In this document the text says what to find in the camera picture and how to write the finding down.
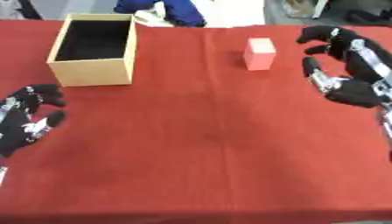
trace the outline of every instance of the black glove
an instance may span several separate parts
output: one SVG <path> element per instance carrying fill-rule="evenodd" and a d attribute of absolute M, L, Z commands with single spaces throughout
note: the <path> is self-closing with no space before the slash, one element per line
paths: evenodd
<path fill-rule="evenodd" d="M 334 37 L 333 31 L 339 31 L 339 33 Z M 309 55 L 328 53 L 335 59 L 345 62 L 346 70 L 352 77 L 373 84 L 382 77 L 357 52 L 350 51 L 351 44 L 355 39 L 363 39 L 365 47 L 371 49 L 386 66 L 392 68 L 391 54 L 373 40 L 364 38 L 355 31 L 334 26 L 316 25 L 304 28 L 297 42 L 303 44 L 311 40 L 321 40 L 329 43 L 328 45 L 311 47 L 305 52 Z"/>
<path fill-rule="evenodd" d="M 333 26 L 319 25 L 304 28 L 297 42 L 303 44 L 311 40 L 321 40 L 329 44 L 311 47 L 305 51 L 307 54 L 327 53 L 336 60 L 346 62 L 346 70 L 352 76 L 342 80 L 326 78 L 339 84 L 325 92 L 325 98 L 364 108 L 372 108 L 382 103 L 382 98 L 375 93 L 372 85 L 384 77 L 364 60 L 363 55 L 353 50 L 353 42 L 362 41 L 364 46 L 370 49 L 386 68 L 392 69 L 392 57 L 389 52 L 373 40 L 363 38 L 354 31 Z M 310 73 L 313 71 L 305 71 L 307 77 L 311 77 Z"/>
<path fill-rule="evenodd" d="M 64 107 L 62 93 L 53 84 L 23 87 L 0 102 L 0 155 L 8 158 L 21 147 L 35 143 L 65 118 L 61 110 L 32 122 L 41 104 Z"/>
<path fill-rule="evenodd" d="M 313 57 L 304 58 L 303 68 L 305 78 L 328 100 L 363 108 L 372 108 L 382 103 L 382 98 L 369 83 L 347 77 L 328 77 Z"/>

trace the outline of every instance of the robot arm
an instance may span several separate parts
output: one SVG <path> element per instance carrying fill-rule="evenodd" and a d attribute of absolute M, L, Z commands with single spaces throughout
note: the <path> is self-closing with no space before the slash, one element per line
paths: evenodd
<path fill-rule="evenodd" d="M 363 108 L 378 107 L 381 126 L 392 144 L 392 56 L 369 38 L 333 27 L 304 28 L 299 44 L 325 41 L 307 54 L 326 53 L 346 63 L 349 78 L 328 77 L 312 57 L 303 60 L 304 75 L 328 100 Z"/>

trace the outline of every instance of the open box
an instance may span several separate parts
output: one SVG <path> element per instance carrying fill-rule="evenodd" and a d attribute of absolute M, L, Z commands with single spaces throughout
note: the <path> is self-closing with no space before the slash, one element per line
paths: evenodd
<path fill-rule="evenodd" d="M 137 47 L 128 14 L 70 14 L 47 64 L 63 87 L 126 85 L 132 82 Z"/>

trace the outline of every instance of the black box lining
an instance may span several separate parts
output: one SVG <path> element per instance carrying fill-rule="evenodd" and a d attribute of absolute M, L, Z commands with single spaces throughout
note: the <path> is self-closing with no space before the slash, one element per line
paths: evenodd
<path fill-rule="evenodd" d="M 56 60 L 121 59 L 129 30 L 130 21 L 74 20 Z"/>

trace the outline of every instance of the floor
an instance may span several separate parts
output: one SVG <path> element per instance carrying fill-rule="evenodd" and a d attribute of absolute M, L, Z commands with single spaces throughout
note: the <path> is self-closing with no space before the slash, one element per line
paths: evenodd
<path fill-rule="evenodd" d="M 339 0 L 321 18 L 289 18 L 285 15 L 282 0 L 266 1 L 264 9 L 266 24 L 270 25 L 348 25 L 344 16 L 348 10 L 359 9 L 379 13 L 392 7 L 391 0 Z"/>
<path fill-rule="evenodd" d="M 68 13 L 113 13 L 117 0 L 31 0 L 44 19 L 64 19 Z"/>

